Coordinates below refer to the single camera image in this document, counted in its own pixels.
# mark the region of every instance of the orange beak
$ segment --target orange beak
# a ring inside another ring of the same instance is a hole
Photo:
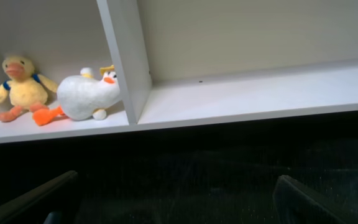
[[[115,81],[112,79],[112,78],[110,78],[110,77],[106,77],[106,78],[104,78],[103,79],[106,83],[110,83],[110,84],[114,84],[115,83]]]
[[[6,68],[6,73],[9,76],[18,78],[24,73],[24,67],[19,63],[11,63]]]

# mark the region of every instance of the white shelf surface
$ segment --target white shelf surface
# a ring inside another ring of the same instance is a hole
[[[57,106],[58,103],[53,102],[49,107]],[[0,143],[116,133],[128,128],[127,115],[122,102],[110,108],[108,115],[102,121],[94,119],[73,121],[64,116],[40,127],[32,119],[32,113],[27,112],[10,123],[0,122]]]
[[[161,83],[138,124],[171,128],[354,110],[358,62],[337,62]]]

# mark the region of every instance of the yellow hat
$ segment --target yellow hat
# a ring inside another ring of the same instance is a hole
[[[114,65],[111,65],[109,67],[100,68],[100,75],[103,76],[105,72],[114,71]]]

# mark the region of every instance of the black surface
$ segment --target black surface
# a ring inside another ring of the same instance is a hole
[[[0,205],[68,170],[77,223],[278,223],[290,175],[358,214],[358,111],[0,145]]]

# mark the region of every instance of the duck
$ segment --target duck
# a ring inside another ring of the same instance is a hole
[[[10,56],[2,62],[2,68],[10,80],[0,85],[0,103],[9,96],[13,108],[0,113],[0,121],[14,121],[26,110],[35,112],[48,108],[45,105],[48,99],[45,88],[56,93],[58,85],[51,79],[36,73],[30,59],[16,55]]]
[[[114,65],[100,68],[101,80],[93,78],[92,69],[83,68],[80,75],[65,78],[57,89],[60,103],[55,109],[36,111],[33,119],[39,126],[50,123],[55,117],[66,115],[72,120],[81,121],[93,117],[103,120],[106,109],[120,101],[120,89]]]

